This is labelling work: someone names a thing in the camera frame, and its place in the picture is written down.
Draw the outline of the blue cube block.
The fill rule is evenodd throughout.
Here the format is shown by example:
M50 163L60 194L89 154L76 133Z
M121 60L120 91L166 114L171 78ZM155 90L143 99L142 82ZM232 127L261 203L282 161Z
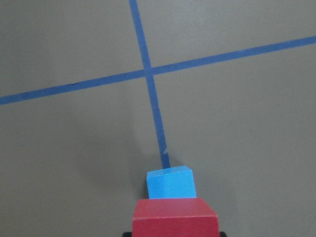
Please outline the blue cube block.
M146 181L150 199L197 197L193 171L184 165L149 171Z

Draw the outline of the red cube block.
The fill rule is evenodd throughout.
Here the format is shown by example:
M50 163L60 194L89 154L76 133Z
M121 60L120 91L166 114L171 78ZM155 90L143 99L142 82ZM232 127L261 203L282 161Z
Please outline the red cube block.
M141 199L132 216L133 237L218 237L217 213L200 197Z

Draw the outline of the long blue tape line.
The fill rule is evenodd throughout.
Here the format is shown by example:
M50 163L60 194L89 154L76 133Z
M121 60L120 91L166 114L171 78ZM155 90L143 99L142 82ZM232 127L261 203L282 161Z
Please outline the long blue tape line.
M315 44L315 42L316 42L315 36L289 40L289 41L284 41L284 42L279 42L279 43L274 43L274 44L269 44L269 45L264 45L264 46L259 46L259 47L247 48L243 50L237 50L237 51L227 52L223 54L217 54L217 55L207 56L203 58L153 67L149 69L149 72L152 73L153 75L165 74L165 73L170 73L170 72L184 70L184 69L193 68L193 67L199 67L199 66L215 64L219 62L230 61L230 60L235 60L235 59L244 58L244 57L250 57L250 56L259 55L259 54L270 53L274 51L280 51L280 50L285 50L285 49L290 49L290 48L295 48L295 47L311 45L311 44ZM33 90L33 91L27 91L23 93L3 96L0 98L0 104L5 105L5 104L11 104L11 103L16 103L16 102L25 101L25 100L32 100L32 99L41 98L41 97L68 93L72 91L103 86L103 85L117 83L121 81L138 79L144 76L145 76L144 70L137 70L137 71L131 71L131 72L112 75L112 76L106 76L102 78L84 80L77 83L64 84L64 85L53 86L53 87L48 87L48 88L43 88L43 89L38 89L38 90Z

